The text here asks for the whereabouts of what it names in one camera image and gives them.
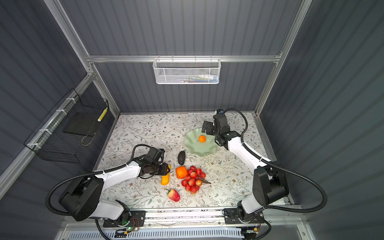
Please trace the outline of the small orange tangerine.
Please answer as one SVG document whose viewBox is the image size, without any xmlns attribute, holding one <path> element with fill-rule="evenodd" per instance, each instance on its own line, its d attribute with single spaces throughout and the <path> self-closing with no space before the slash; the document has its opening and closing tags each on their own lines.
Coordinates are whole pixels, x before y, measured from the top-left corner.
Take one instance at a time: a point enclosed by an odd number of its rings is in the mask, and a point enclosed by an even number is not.
<svg viewBox="0 0 384 240">
<path fill-rule="evenodd" d="M 201 136 L 199 136 L 198 141 L 199 141 L 200 143 L 205 143 L 205 142 L 207 141 L 207 138 L 206 138 L 206 136 L 201 135 Z"/>
</svg>

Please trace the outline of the dark avocado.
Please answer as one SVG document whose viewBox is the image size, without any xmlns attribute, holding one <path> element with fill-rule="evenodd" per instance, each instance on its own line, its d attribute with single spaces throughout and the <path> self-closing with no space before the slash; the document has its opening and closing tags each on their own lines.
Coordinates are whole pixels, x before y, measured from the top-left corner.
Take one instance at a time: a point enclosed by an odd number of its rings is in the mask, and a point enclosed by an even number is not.
<svg viewBox="0 0 384 240">
<path fill-rule="evenodd" d="M 178 163 L 180 166 L 183 166 L 186 161 L 186 152 L 185 151 L 180 151 L 178 154 Z"/>
</svg>

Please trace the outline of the orange bell pepper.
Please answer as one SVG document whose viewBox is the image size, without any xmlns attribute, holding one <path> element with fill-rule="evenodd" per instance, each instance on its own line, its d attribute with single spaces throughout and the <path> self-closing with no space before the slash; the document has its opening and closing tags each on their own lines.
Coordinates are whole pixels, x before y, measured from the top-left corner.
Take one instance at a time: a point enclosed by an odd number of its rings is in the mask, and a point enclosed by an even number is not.
<svg viewBox="0 0 384 240">
<path fill-rule="evenodd" d="M 189 175 L 188 170 L 185 166 L 180 166 L 180 167 L 176 168 L 177 179 L 184 179 L 188 175 Z"/>
</svg>

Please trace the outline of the red yellow apple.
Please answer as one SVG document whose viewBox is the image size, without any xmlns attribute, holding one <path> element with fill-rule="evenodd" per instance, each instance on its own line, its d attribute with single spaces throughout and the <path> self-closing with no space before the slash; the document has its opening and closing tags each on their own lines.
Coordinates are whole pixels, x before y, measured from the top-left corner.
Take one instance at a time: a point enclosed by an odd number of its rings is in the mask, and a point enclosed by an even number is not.
<svg viewBox="0 0 384 240">
<path fill-rule="evenodd" d="M 175 189 L 168 190 L 168 198 L 174 202 L 178 202 L 180 200 L 180 195 Z"/>
</svg>

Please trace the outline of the red grape bunch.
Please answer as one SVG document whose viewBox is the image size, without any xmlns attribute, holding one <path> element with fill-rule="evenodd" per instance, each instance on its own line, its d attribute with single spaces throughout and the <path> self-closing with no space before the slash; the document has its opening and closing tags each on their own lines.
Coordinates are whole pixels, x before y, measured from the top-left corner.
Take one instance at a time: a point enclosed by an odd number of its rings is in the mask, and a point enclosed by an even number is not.
<svg viewBox="0 0 384 240">
<path fill-rule="evenodd" d="M 211 183 L 206 180 L 206 174 L 202 171 L 201 168 L 195 166 L 190 166 L 187 168 L 188 176 L 184 179 L 181 179 L 181 185 L 184 187 L 186 192 L 191 193 L 192 195 L 196 194 L 203 184 L 210 185 Z"/>
</svg>

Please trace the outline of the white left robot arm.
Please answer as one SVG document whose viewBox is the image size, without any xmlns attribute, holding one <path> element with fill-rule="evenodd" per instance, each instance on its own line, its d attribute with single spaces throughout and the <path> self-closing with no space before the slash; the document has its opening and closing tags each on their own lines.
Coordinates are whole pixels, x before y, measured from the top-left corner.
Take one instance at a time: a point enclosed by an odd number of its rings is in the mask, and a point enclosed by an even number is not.
<svg viewBox="0 0 384 240">
<path fill-rule="evenodd" d="M 121 166 L 69 180 L 59 204 L 78 222 L 88 218 L 108 219 L 126 225 L 130 221 L 129 207 L 120 200 L 103 199 L 102 192 L 130 179 L 148 179 L 170 172 L 164 163 L 164 149 L 150 147 L 147 154 L 134 155 Z"/>
</svg>

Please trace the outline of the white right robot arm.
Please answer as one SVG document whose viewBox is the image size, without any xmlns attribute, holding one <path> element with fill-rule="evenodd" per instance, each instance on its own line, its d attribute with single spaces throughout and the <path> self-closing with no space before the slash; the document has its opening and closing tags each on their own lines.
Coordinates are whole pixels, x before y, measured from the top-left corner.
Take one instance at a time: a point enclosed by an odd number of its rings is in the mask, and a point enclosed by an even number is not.
<svg viewBox="0 0 384 240">
<path fill-rule="evenodd" d="M 244 141 L 244 134 L 248 129 L 248 121 L 239 110 L 245 121 L 245 129 L 242 133 L 232 131 L 225 113 L 229 111 L 218 109 L 213 116 L 214 121 L 205 121 L 202 133 L 215 137 L 215 143 L 233 153 L 253 172 L 252 193 L 238 203 L 237 216 L 240 221 L 250 221 L 253 214 L 261 212 L 271 203 L 288 196 L 289 187 L 286 174 L 282 170 L 268 165 L 271 160 L 264 158 Z"/>
</svg>

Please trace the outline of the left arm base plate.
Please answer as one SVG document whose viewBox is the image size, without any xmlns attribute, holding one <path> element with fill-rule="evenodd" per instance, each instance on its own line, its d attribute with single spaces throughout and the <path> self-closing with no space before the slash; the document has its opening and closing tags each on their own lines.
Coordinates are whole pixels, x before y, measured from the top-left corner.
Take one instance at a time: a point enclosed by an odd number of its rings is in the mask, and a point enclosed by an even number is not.
<svg viewBox="0 0 384 240">
<path fill-rule="evenodd" d="M 107 219 L 103 223 L 104 228 L 140 228 L 144 226 L 146 211 L 123 212 L 117 220 Z"/>
</svg>

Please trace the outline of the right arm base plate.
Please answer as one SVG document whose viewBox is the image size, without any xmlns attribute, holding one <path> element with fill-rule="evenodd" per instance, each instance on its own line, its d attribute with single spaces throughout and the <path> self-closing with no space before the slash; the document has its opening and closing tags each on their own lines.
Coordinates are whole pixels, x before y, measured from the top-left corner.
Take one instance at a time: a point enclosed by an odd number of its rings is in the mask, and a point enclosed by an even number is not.
<svg viewBox="0 0 384 240">
<path fill-rule="evenodd" d="M 253 224 L 260 225 L 264 223 L 264 217 L 261 213 L 246 214 L 240 208 L 225 208 L 222 214 L 227 225 Z"/>
</svg>

